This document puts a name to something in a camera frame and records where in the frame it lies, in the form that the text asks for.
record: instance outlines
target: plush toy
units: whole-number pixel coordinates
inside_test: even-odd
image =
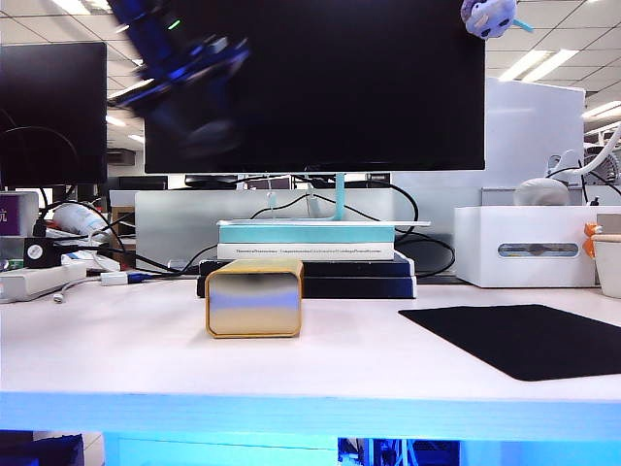
[[[531,26],[515,18],[516,10],[516,0],[464,0],[462,20],[468,32],[484,41],[501,37],[513,24],[533,32]]]

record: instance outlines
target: computer monitor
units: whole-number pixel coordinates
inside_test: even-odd
[[[147,118],[147,172],[484,168],[484,43],[461,0],[170,3],[180,32],[246,37],[250,56],[225,93],[191,84],[164,109],[190,130],[225,115],[234,144],[188,150]]]
[[[102,183],[105,118],[105,44],[0,48],[3,185]]]

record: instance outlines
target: white book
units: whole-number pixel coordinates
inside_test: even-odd
[[[292,257],[300,260],[392,260],[393,243],[220,243],[219,260]]]

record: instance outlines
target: gold rectangular block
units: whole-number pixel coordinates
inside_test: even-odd
[[[302,261],[239,259],[205,280],[215,338],[293,337],[302,327]]]

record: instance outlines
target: light blue book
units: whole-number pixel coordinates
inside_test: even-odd
[[[393,243],[395,225],[389,222],[321,221],[237,223],[221,221],[220,243]]]

